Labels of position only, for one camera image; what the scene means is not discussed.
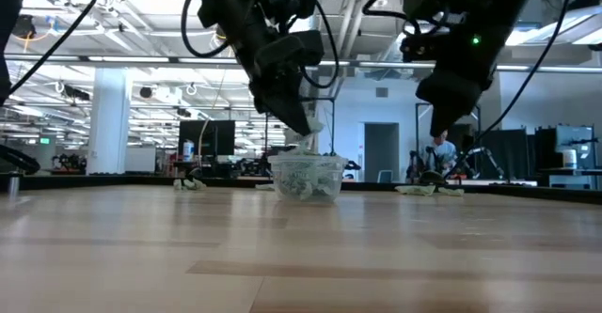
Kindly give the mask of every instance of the clear plastic container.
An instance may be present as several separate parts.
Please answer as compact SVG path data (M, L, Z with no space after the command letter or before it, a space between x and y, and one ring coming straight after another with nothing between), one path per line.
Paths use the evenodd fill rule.
M268 158L282 200L332 202L341 192L347 160L341 157L278 155Z

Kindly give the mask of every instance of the door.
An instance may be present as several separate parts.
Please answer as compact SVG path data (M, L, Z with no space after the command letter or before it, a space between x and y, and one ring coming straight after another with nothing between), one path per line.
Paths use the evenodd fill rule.
M400 179L399 124L365 124L364 170L366 182L378 182L378 173L393 171L393 180Z

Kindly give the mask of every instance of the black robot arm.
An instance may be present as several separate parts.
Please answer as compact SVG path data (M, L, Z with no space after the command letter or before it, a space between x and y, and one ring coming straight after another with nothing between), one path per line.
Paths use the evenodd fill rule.
M431 135L438 136L469 115L492 81L499 52L528 0L404 0L409 21L424 20L447 33L406 37L404 61L435 60L433 73L420 82L417 97L434 107ZM435 16L442 14L438 21ZM450 14L461 22L448 23Z
M319 30L289 33L288 29L291 19L313 15L317 1L202 2L200 21L204 27L217 24L225 34L226 42L249 77L249 89L258 112L269 112L295 132L309 134L299 87L305 67L318 65L324 56L322 35Z

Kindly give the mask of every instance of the black monitor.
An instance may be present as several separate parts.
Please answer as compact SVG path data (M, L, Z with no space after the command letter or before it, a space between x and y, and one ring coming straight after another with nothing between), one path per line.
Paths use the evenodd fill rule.
M198 138L204 124L205 120L180 122L179 154L183 153L183 146L187 140L194 143L195 154L198 154ZM203 134L200 154L203 156L234 155L235 134L236 122L234 120L210 120Z

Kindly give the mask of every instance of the person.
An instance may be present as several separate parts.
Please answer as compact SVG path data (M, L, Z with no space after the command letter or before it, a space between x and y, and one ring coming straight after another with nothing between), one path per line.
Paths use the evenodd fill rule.
M425 169L447 174L455 165L455 145L447 141L448 132L444 131L439 137L433 138L433 144L426 147L422 153Z

